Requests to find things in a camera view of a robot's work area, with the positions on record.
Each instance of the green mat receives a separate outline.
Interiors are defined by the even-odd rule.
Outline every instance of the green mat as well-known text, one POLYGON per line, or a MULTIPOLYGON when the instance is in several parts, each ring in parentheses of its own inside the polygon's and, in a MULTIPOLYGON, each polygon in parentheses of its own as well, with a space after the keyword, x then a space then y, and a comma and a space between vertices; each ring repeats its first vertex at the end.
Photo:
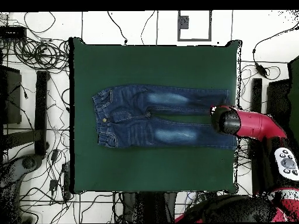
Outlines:
MULTIPOLYGON (((71 187, 76 193, 234 189, 234 150, 99 146, 92 96, 107 87, 143 83, 229 89, 234 104, 239 41, 226 47, 177 47, 86 45, 71 38, 69 44, 70 94, 75 102, 71 187)), ((163 117, 210 123, 209 116, 163 117)))

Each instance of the blue denim jeans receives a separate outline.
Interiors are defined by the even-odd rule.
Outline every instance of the blue denim jeans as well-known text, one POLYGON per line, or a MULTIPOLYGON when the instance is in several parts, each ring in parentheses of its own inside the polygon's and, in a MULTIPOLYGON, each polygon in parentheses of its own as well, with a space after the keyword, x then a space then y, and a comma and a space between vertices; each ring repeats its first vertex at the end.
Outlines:
POLYGON ((210 107, 229 104, 229 90, 127 85, 93 97, 98 143, 130 146, 202 146, 235 149, 236 137, 217 133, 210 124, 176 122, 159 114, 209 115, 210 107))

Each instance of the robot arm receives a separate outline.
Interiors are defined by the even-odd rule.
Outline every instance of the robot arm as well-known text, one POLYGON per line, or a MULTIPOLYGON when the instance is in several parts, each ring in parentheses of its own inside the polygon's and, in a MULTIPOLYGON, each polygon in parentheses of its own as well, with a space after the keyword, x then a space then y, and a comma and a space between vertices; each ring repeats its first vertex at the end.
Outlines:
POLYGON ((237 110, 230 106, 211 108, 211 121, 217 132, 254 138, 262 142, 269 157, 267 171, 271 183, 265 193, 291 221, 299 220, 299 169, 288 145, 285 131, 274 119, 261 113, 237 110))

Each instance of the jeans leg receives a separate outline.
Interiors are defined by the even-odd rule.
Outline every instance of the jeans leg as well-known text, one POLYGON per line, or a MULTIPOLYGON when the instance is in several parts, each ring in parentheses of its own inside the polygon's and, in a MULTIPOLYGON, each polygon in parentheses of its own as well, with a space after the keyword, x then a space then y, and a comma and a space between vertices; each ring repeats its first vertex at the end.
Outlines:
POLYGON ((144 116, 148 112, 164 114, 209 114, 210 107, 229 104, 230 91, 218 89, 185 89, 154 85, 118 86, 101 91, 110 92, 111 111, 126 111, 131 116, 144 116))
POLYGON ((166 147, 201 146, 235 149, 237 140, 232 135, 219 134, 210 124, 182 123, 149 117, 123 123, 110 123, 108 133, 114 133, 107 146, 128 148, 130 146, 166 147))

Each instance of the robot control buttons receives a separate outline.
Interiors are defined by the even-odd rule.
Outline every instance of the robot control buttons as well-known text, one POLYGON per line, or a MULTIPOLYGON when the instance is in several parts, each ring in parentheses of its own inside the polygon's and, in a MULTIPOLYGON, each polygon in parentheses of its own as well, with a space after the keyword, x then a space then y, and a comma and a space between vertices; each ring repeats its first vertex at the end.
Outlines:
POLYGON ((284 158, 281 161, 281 165, 283 165, 283 167, 287 168, 287 169, 296 169, 296 163, 288 158, 284 158))
POLYGON ((279 175, 286 179, 299 181, 299 168, 294 154, 288 148, 278 148, 274 152, 279 175))

